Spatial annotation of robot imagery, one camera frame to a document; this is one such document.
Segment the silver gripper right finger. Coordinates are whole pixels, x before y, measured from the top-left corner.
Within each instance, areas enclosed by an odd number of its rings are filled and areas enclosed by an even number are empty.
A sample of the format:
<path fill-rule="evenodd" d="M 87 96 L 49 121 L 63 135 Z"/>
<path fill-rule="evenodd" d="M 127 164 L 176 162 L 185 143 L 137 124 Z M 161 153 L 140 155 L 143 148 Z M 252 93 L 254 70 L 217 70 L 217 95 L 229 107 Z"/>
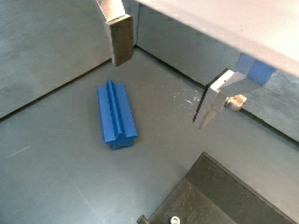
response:
<path fill-rule="evenodd" d="M 243 94 L 262 88 L 275 72 L 272 66 L 242 53 L 235 69 L 225 69 L 205 86 L 193 124 L 201 129 L 224 108 L 239 111 L 247 101 Z"/>

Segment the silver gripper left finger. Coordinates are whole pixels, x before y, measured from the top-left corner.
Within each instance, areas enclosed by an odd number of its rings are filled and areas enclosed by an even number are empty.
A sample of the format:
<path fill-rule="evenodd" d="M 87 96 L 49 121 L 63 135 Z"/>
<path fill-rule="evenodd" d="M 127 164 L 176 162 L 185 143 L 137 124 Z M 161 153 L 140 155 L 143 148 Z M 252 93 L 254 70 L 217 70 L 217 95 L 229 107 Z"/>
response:
<path fill-rule="evenodd" d="M 104 18 L 112 63 L 123 65 L 133 56 L 133 18 L 121 0 L 95 0 Z"/>

